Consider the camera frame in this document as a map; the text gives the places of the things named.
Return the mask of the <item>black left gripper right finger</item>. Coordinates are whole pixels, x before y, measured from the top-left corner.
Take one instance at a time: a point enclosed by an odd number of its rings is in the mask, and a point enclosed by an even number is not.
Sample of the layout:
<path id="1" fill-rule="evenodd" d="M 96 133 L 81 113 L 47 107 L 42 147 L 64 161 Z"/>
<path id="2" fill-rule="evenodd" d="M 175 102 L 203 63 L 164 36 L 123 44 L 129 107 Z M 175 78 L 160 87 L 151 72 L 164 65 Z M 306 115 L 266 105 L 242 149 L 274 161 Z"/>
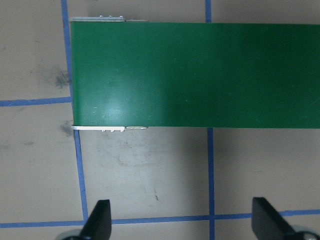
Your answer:
<path id="1" fill-rule="evenodd" d="M 258 240 L 292 240 L 296 231 L 264 197 L 252 198 L 251 228 Z"/>

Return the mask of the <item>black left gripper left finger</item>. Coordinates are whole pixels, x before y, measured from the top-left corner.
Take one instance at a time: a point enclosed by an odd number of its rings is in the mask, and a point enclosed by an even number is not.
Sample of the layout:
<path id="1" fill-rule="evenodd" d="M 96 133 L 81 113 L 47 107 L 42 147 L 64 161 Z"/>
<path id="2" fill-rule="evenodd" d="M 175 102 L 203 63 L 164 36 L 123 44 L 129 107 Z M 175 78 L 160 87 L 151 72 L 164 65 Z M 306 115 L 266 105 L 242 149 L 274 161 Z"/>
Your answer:
<path id="1" fill-rule="evenodd" d="M 111 205 L 108 199 L 99 200 L 79 237 L 81 240 L 109 240 L 111 237 Z"/>

